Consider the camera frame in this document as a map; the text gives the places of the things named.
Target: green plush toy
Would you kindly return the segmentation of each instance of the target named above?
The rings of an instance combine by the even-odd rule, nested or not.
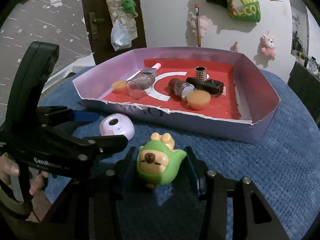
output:
[[[123,10],[125,13],[132,14],[134,17],[138,16],[135,9],[137,5],[133,0],[122,0],[121,5],[123,6]]]
[[[169,133],[153,133],[151,141],[140,147],[137,157],[139,176],[147,181],[147,187],[167,184],[177,176],[180,164],[187,156],[183,150],[173,150],[174,140]]]

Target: orange handle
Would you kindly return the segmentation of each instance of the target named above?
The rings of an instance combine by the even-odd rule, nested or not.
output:
[[[201,47],[201,37],[198,36],[197,39],[198,39],[198,47]]]

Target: blue fabric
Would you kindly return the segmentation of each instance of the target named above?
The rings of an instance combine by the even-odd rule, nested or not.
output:
[[[143,145],[153,132],[171,133],[175,148],[191,146],[210,169],[230,179],[251,178],[274,209],[290,239],[300,240],[320,211],[320,131],[287,84],[268,71],[262,70],[262,73],[282,101],[260,143],[251,145],[210,138],[133,121],[136,133],[128,148]],[[72,79],[53,90],[39,105],[83,109]],[[98,136],[102,119],[82,127],[71,123],[60,128],[79,138]],[[92,168],[92,175],[111,168],[124,158],[127,149],[108,159],[100,157]],[[51,202],[68,182],[68,178],[61,176],[50,177],[45,192]],[[227,239],[231,239],[231,205],[228,202]],[[184,192],[176,192],[174,183],[159,186],[154,192],[128,195],[117,203],[124,240],[198,239],[204,207],[205,202],[200,203],[187,187]]]

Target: door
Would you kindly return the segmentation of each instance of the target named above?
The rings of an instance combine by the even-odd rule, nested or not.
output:
[[[106,0],[82,0],[84,21],[89,32],[89,42],[91,50],[94,53],[93,57],[96,64],[100,64],[112,57],[122,54],[131,49],[147,47],[146,38],[143,27],[142,13],[140,7],[140,0],[133,0],[136,3],[136,12],[138,16],[135,17],[138,37],[132,40],[132,46],[128,49],[121,49],[115,51],[111,45],[111,30],[113,27],[111,17],[108,11]],[[104,19],[104,21],[97,21],[98,37],[92,38],[92,31],[90,27],[89,13],[95,13],[96,19]]]

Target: pink stuffed animal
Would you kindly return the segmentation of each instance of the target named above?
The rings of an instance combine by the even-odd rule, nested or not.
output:
[[[193,28],[192,32],[197,36],[197,25],[196,25],[197,18],[193,13],[189,14],[188,22],[190,23],[190,26]],[[208,28],[208,22],[207,17],[205,15],[200,16],[200,36],[201,38],[204,37],[204,35],[207,33]]]
[[[269,37],[267,35],[263,35],[262,37],[263,41],[263,48],[261,49],[264,55],[271,57],[272,60],[275,60],[275,42],[274,42],[274,37]]]

